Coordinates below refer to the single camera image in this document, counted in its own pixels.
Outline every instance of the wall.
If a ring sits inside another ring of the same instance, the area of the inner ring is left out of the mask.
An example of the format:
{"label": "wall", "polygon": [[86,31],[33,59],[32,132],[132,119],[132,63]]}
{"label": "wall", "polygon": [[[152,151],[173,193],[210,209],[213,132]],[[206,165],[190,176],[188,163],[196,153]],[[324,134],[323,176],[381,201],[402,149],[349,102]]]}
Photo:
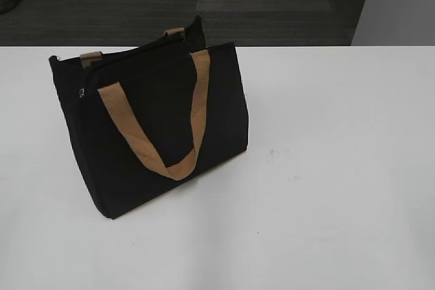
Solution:
{"label": "wall", "polygon": [[435,46],[435,0],[366,0],[353,46]]}

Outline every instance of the black tote bag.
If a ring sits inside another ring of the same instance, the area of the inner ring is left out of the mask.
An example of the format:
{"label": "black tote bag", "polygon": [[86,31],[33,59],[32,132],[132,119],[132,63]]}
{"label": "black tote bag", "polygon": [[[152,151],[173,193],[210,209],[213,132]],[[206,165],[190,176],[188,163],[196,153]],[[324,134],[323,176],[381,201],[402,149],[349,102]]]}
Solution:
{"label": "black tote bag", "polygon": [[205,47],[201,18],[115,54],[50,57],[78,166],[115,219],[247,148],[233,43]]}

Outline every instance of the tan strap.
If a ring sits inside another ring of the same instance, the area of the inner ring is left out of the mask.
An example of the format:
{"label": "tan strap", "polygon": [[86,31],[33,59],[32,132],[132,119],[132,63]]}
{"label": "tan strap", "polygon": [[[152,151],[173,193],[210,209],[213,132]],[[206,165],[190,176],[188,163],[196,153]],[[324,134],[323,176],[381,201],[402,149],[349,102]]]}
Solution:
{"label": "tan strap", "polygon": [[184,27],[177,27],[177,28],[175,28],[175,29],[169,29],[169,30],[166,30],[166,31],[163,33],[163,35],[172,35],[172,34],[176,34],[176,33],[178,33],[178,32],[181,32],[181,35],[183,36],[184,39],[186,38],[186,32],[185,32],[185,30],[184,30]]}
{"label": "tan strap", "polygon": [[179,163],[166,167],[157,149],[140,127],[120,83],[100,88],[99,94],[116,128],[126,139],[142,164],[159,175],[181,180],[195,169],[207,118],[207,93],[209,88],[210,55],[207,50],[190,54],[196,68],[196,84],[192,97],[190,125],[193,149]]}
{"label": "tan strap", "polygon": [[80,55],[80,61],[82,62],[82,67],[89,67],[94,61],[99,61],[103,59],[103,53],[101,51],[88,52],[87,54]]}

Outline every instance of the shoe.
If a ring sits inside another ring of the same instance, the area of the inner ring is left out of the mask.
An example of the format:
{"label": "shoe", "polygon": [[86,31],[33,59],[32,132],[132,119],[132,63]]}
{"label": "shoe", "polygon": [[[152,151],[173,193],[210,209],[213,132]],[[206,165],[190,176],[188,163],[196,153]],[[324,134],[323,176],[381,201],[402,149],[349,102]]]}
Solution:
{"label": "shoe", "polygon": [[0,0],[0,14],[13,10],[21,0]]}

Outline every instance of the zipper pull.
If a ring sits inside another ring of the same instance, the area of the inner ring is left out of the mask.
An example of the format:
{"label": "zipper pull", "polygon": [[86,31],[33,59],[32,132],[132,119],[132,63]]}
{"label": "zipper pull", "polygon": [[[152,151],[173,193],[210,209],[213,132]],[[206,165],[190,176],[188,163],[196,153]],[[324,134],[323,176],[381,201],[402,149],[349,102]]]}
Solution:
{"label": "zipper pull", "polygon": [[84,98],[85,92],[84,92],[84,88],[81,88],[79,90],[79,98]]}

